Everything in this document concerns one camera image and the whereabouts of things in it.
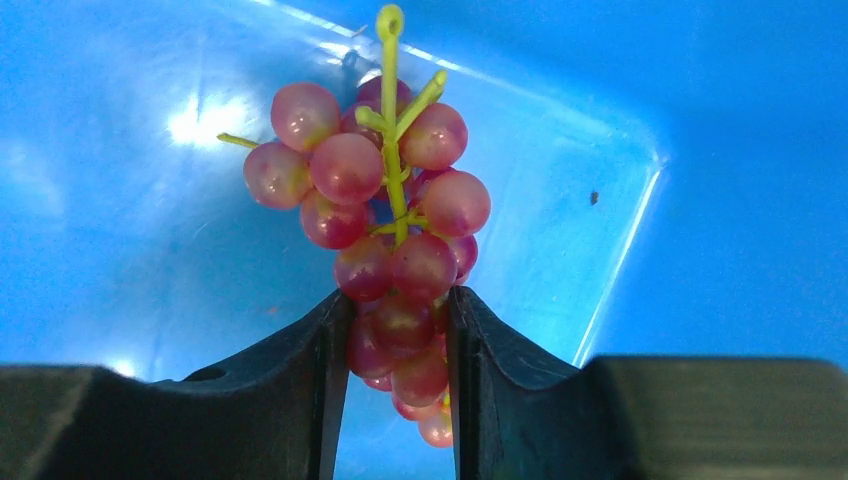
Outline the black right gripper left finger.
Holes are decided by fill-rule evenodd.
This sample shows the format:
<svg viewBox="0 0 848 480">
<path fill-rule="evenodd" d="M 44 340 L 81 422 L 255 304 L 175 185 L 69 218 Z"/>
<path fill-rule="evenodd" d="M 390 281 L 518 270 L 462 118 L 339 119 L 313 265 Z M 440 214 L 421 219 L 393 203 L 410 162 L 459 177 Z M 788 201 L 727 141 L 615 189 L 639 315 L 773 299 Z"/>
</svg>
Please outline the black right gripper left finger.
<svg viewBox="0 0 848 480">
<path fill-rule="evenodd" d="M 329 479 L 355 309 L 333 293 L 181 381 L 101 366 L 1 370 L 5 479 Z"/>
</svg>

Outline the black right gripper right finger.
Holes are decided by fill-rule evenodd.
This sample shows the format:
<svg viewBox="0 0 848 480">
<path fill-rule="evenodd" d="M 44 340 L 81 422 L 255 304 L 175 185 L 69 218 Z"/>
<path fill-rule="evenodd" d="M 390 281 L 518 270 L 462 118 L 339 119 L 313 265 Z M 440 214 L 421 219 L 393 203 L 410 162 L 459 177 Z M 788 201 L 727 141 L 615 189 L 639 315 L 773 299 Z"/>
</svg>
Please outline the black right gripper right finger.
<svg viewBox="0 0 848 480">
<path fill-rule="evenodd" d="M 847 475 L 847 377 L 833 363 L 637 355 L 575 367 L 468 287 L 447 305 L 460 479 Z"/>
</svg>

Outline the light purple grape bunch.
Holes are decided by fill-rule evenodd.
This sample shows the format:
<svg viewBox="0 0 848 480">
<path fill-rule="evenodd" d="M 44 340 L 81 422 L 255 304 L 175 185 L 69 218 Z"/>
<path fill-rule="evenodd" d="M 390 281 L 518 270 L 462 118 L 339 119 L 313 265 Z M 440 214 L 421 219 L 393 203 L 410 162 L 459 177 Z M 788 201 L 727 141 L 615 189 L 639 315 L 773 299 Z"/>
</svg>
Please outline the light purple grape bunch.
<svg viewBox="0 0 848 480">
<path fill-rule="evenodd" d="M 349 107 L 317 83 L 291 83 L 272 100 L 274 140 L 219 140 L 247 149 L 243 175 L 258 204 L 297 210 L 307 239 L 334 252 L 336 286 L 355 305 L 348 370 L 388 392 L 427 444 L 447 448 L 447 300 L 477 262 L 491 198 L 456 168 L 469 131 L 441 99 L 446 71 L 419 92 L 400 78 L 403 29 L 400 7 L 382 7 L 379 70 Z"/>
</svg>

